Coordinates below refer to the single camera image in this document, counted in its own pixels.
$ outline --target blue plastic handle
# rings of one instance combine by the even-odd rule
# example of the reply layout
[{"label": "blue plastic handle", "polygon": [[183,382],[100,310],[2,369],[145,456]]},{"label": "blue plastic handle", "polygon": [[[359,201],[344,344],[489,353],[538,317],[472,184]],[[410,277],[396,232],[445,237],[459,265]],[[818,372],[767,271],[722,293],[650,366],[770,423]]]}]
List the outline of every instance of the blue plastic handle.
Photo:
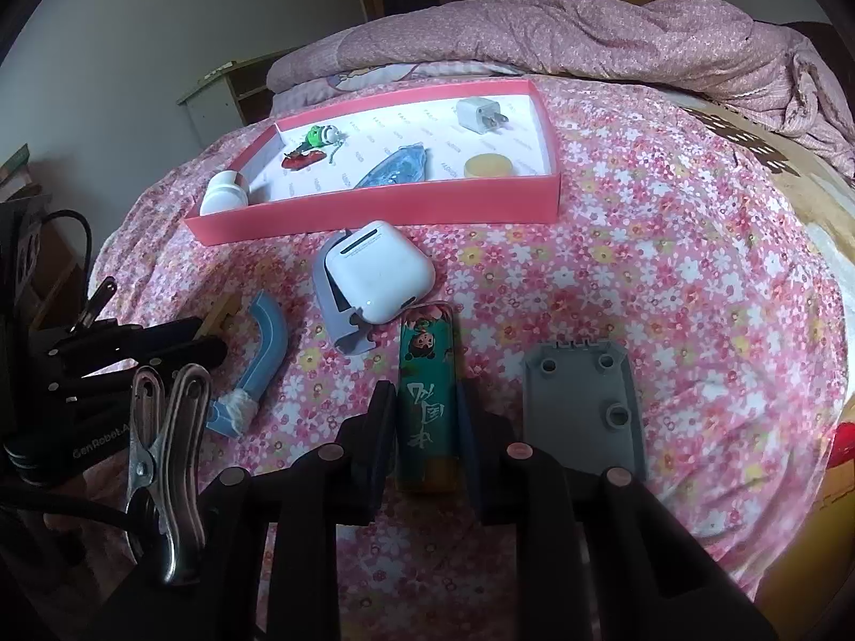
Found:
[{"label": "blue plastic handle", "polygon": [[[255,359],[247,366],[236,387],[259,402],[288,353],[288,325],[279,304],[264,290],[259,291],[252,300],[250,314],[258,323],[262,343]],[[228,411],[219,400],[211,402],[207,426],[208,429],[229,436],[230,439],[239,438],[232,420],[229,419]]]}]

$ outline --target blue plastic object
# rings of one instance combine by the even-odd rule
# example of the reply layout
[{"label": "blue plastic object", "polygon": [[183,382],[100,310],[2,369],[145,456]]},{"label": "blue plastic object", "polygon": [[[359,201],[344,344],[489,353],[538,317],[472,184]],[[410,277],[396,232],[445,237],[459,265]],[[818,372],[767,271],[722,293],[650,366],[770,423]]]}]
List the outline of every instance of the blue plastic object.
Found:
[{"label": "blue plastic object", "polygon": [[425,179],[425,164],[428,152],[422,143],[408,144],[365,174],[356,187],[375,187],[376,185],[399,185],[400,183],[420,183]]},{"label": "blue plastic object", "polygon": [[348,230],[338,231],[323,244],[312,264],[312,281],[332,346],[344,355],[360,355],[377,346],[376,342],[369,339],[371,324],[359,317],[358,310],[345,301],[338,287],[333,288],[327,272],[327,253],[349,235],[351,232]]},{"label": "blue plastic object", "polygon": [[[262,343],[236,388],[242,389],[258,403],[288,353],[288,325],[279,304],[266,291],[259,291],[255,295],[249,310],[258,323]],[[228,408],[220,400],[211,402],[207,426],[208,429],[229,436],[230,439],[240,437]]]}]

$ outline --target yellow round container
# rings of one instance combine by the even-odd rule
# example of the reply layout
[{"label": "yellow round container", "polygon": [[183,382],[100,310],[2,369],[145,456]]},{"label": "yellow round container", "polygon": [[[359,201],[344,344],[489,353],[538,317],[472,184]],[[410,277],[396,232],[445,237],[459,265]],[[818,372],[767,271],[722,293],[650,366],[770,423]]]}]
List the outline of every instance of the yellow round container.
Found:
[{"label": "yellow round container", "polygon": [[500,153],[480,153],[463,166],[467,178],[504,178],[514,175],[514,165]]}]

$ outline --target green toy figure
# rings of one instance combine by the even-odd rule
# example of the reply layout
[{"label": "green toy figure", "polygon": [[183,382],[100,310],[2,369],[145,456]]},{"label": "green toy figure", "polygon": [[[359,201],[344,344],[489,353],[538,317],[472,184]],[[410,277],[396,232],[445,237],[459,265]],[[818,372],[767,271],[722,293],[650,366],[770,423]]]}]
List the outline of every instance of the green toy figure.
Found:
[{"label": "green toy figure", "polygon": [[335,153],[339,151],[339,148],[344,143],[345,135],[336,126],[311,126],[306,133],[305,140],[302,141],[299,147],[294,149],[292,154],[309,152],[312,149],[335,145],[335,148],[329,154],[329,162],[332,164],[332,157],[335,156]]}]

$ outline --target red toy piece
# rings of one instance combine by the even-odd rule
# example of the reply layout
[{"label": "red toy piece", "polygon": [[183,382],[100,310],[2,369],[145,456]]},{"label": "red toy piece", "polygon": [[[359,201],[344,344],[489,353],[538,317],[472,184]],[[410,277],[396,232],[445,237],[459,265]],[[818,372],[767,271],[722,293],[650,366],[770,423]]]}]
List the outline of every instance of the red toy piece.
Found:
[{"label": "red toy piece", "polygon": [[309,153],[292,152],[285,155],[282,160],[282,168],[290,168],[291,170],[300,170],[306,166],[316,164],[321,159],[326,159],[327,155],[315,149]]},{"label": "red toy piece", "polygon": [[852,458],[855,458],[855,424],[844,421],[839,424],[835,432],[835,443],[831,447],[827,468],[830,470]]}]

